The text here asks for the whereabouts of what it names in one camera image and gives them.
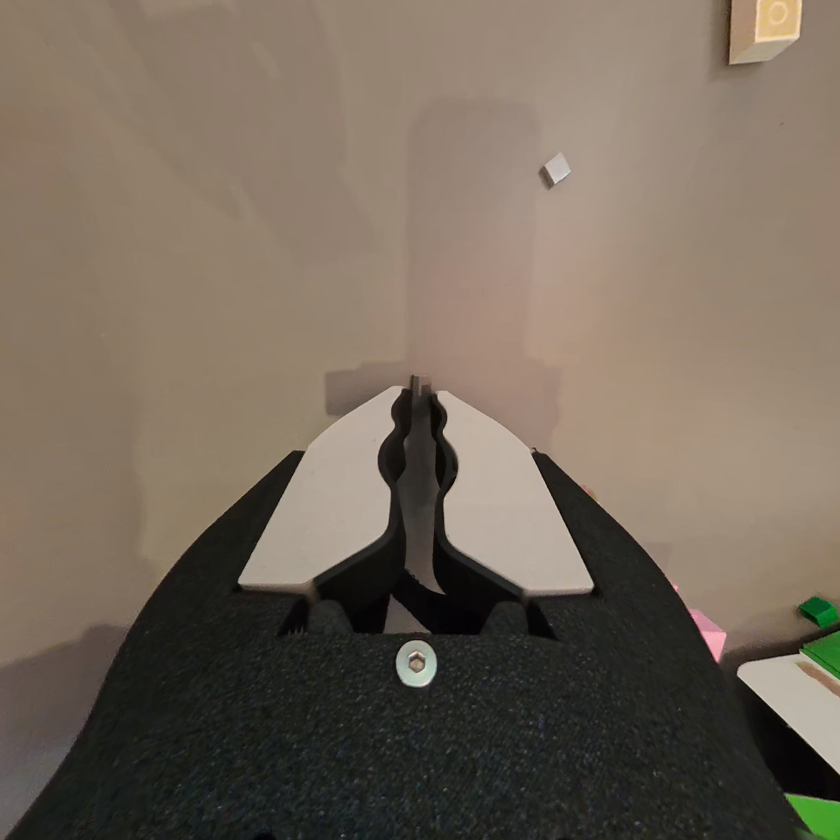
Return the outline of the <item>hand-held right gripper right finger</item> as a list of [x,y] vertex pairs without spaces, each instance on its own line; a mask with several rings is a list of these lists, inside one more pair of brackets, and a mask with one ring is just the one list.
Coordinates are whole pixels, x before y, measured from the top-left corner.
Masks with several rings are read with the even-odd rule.
[[532,448],[452,392],[430,402],[433,571],[464,623],[501,603],[590,596],[595,582]]

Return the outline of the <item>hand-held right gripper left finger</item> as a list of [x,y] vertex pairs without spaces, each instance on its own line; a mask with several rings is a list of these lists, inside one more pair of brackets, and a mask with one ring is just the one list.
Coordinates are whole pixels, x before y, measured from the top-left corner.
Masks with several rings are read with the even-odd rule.
[[240,576],[247,592],[339,603],[377,628],[403,573],[403,388],[391,386],[303,452]]

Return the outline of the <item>small grey brick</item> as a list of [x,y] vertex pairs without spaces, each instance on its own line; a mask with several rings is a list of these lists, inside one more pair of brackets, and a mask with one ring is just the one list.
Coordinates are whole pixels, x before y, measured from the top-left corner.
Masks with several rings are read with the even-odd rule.
[[406,468],[398,483],[406,530],[406,567],[427,588],[434,578],[434,512],[438,493],[429,377],[413,374],[412,425],[405,441]]

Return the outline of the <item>pink block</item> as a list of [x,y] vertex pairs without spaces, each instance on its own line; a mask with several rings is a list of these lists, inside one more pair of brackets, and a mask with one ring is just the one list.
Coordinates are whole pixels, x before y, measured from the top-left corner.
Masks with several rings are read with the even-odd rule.
[[719,625],[712,622],[711,619],[702,611],[689,606],[687,606],[686,609],[706,643],[711,656],[715,660],[716,664],[720,665],[723,649],[725,648],[728,637],[727,632]]

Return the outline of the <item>white card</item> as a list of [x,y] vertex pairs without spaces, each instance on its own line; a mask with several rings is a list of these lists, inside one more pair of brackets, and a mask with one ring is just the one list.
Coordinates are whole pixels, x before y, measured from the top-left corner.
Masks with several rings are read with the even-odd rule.
[[839,679],[804,653],[749,661],[741,682],[839,772]]

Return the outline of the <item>green flat plate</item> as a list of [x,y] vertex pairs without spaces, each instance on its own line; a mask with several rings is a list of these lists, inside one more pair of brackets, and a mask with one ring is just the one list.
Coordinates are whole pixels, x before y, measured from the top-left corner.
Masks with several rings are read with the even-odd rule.
[[805,644],[801,653],[834,678],[840,678],[838,630]]

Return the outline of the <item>bright green box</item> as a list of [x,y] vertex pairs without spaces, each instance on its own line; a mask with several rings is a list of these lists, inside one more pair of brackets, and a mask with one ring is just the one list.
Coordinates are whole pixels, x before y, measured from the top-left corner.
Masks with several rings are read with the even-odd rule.
[[822,839],[839,839],[839,801],[804,794],[785,794],[807,832]]

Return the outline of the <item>beige wooden block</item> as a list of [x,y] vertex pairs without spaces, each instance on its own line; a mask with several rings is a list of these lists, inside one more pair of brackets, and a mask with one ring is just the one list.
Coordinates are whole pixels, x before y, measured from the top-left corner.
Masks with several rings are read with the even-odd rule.
[[802,1],[731,1],[730,67],[771,60],[802,33]]

